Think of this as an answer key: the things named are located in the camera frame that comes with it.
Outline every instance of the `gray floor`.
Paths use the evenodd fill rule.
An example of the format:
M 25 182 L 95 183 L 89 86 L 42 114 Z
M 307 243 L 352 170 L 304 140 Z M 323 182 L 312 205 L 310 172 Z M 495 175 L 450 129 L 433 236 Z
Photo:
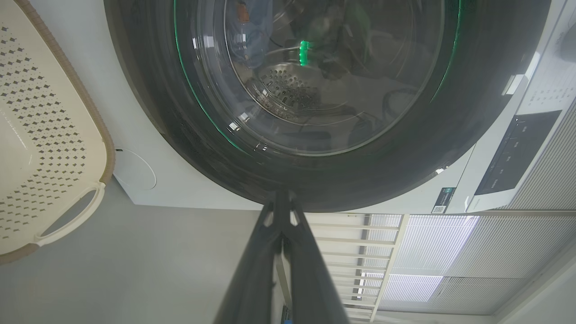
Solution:
M 258 212 L 133 205 L 0 266 L 0 323 L 211 323 Z

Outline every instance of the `basket handle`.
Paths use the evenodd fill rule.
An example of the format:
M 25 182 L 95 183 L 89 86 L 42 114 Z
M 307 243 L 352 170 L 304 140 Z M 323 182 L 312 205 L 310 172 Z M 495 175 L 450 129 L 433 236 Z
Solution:
M 81 211 L 80 214 L 78 214 L 78 216 L 76 216 L 71 221 L 66 223 L 66 225 L 58 228 L 56 231 L 54 231 L 54 232 L 52 232 L 46 236 L 40 236 L 39 234 L 36 234 L 34 236 L 34 240 L 35 240 L 34 243 L 38 244 L 39 246 L 52 243 L 56 240 L 63 238 L 68 233 L 70 233 L 71 231 L 77 229 L 80 225 L 82 225 L 82 223 L 84 223 L 100 205 L 102 198 L 104 198 L 104 187 L 105 186 L 106 186 L 105 184 L 98 182 L 98 184 L 95 184 L 94 186 L 86 188 L 70 204 L 69 208 L 72 207 L 72 205 L 74 205 L 76 202 L 78 202 L 78 200 L 80 200 L 80 198 L 84 197 L 84 195 L 86 195 L 88 192 L 90 192 L 92 190 L 96 190 L 96 192 L 94 193 L 94 197 L 92 197 L 92 200 L 90 201 L 88 206 L 86 206 L 86 208 L 84 208 L 84 210 Z

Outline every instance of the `door glass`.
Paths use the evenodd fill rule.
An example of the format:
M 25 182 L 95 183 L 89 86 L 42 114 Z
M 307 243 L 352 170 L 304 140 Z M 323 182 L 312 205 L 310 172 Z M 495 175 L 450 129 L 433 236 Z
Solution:
M 358 148 L 402 118 L 434 67 L 444 25 L 441 0 L 198 8 L 197 69 L 214 92 L 206 113 L 230 121 L 221 132 L 231 141 L 310 156 Z

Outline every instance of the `control panel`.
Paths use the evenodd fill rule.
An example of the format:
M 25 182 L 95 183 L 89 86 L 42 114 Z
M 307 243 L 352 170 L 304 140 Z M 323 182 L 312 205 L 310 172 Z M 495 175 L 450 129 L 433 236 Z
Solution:
M 538 153 L 561 111 L 516 115 L 486 170 L 476 195 L 516 187 Z

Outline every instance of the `qr code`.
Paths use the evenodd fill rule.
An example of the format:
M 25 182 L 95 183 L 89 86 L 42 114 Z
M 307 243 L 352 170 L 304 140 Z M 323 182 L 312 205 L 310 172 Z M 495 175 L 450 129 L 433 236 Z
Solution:
M 444 214 L 444 210 L 446 210 L 446 206 L 434 206 L 432 214 Z

